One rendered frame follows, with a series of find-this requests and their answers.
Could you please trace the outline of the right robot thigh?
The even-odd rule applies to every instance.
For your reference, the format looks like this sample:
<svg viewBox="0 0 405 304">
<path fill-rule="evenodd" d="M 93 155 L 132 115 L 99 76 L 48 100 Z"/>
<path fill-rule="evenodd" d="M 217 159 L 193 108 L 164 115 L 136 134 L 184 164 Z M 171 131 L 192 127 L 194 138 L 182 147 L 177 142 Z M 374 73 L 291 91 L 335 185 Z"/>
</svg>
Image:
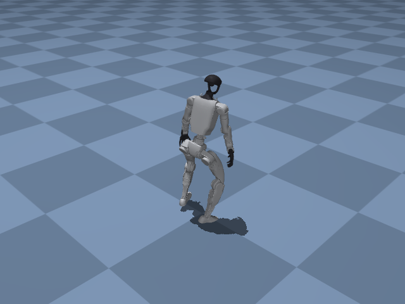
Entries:
<svg viewBox="0 0 405 304">
<path fill-rule="evenodd" d="M 219 157 L 213 151 L 205 150 L 201 152 L 200 157 L 201 161 L 209 167 L 212 174 L 216 177 L 216 179 L 211 182 L 211 187 L 215 189 L 216 184 L 219 182 L 224 184 L 224 169 Z"/>
</svg>

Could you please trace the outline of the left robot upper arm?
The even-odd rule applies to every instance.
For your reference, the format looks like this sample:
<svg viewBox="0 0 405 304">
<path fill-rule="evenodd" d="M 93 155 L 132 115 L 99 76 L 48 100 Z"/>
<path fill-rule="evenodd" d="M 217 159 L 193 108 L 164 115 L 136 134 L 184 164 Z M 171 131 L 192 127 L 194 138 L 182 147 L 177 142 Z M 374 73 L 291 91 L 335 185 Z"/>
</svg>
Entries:
<svg viewBox="0 0 405 304">
<path fill-rule="evenodd" d="M 185 113 L 184 113 L 184 120 L 186 120 L 187 122 L 190 122 L 190 116 L 191 116 L 191 112 L 192 112 L 192 105 L 194 102 L 196 95 L 191 96 L 189 98 L 187 98 L 187 105 L 185 107 Z"/>
</svg>

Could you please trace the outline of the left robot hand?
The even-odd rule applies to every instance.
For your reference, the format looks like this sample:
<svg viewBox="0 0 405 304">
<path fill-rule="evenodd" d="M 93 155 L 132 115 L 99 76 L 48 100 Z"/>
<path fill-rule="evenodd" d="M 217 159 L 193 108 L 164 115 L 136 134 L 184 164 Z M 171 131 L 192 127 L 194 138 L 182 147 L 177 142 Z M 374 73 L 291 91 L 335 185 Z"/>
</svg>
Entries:
<svg viewBox="0 0 405 304">
<path fill-rule="evenodd" d="M 183 141 L 185 141 L 186 139 L 189 139 L 190 140 L 190 137 L 188 136 L 188 134 L 184 134 L 183 135 L 183 130 L 181 131 L 181 136 L 180 136 L 180 141 L 179 141 L 179 145 L 181 145 L 181 140 L 182 140 L 182 143 L 183 143 Z M 190 140 L 191 141 L 191 140 Z"/>
</svg>

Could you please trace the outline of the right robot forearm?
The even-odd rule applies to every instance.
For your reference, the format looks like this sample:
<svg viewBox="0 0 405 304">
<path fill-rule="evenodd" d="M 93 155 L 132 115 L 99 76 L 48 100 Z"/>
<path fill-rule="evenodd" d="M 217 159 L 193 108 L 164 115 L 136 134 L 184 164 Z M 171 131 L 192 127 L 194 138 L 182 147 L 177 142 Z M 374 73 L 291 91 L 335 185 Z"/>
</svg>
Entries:
<svg viewBox="0 0 405 304">
<path fill-rule="evenodd" d="M 224 134 L 223 137 L 225 140 L 225 145 L 227 147 L 227 152 L 229 149 L 233 149 L 233 151 L 234 151 L 233 142 L 232 142 L 231 126 L 228 127 L 228 134 Z"/>
</svg>

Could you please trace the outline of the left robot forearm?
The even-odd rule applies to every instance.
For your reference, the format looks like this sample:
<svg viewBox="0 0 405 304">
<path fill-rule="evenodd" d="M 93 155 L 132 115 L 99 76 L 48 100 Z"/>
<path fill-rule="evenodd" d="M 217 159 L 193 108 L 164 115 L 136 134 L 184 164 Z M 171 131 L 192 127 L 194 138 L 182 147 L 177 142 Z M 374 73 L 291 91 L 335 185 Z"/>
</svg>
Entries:
<svg viewBox="0 0 405 304">
<path fill-rule="evenodd" d="M 184 134 L 188 134 L 189 124 L 190 124 L 190 122 L 187 122 L 186 120 L 184 120 L 184 118 L 182 118 L 182 130 L 183 130 L 183 135 L 184 135 Z"/>
</svg>

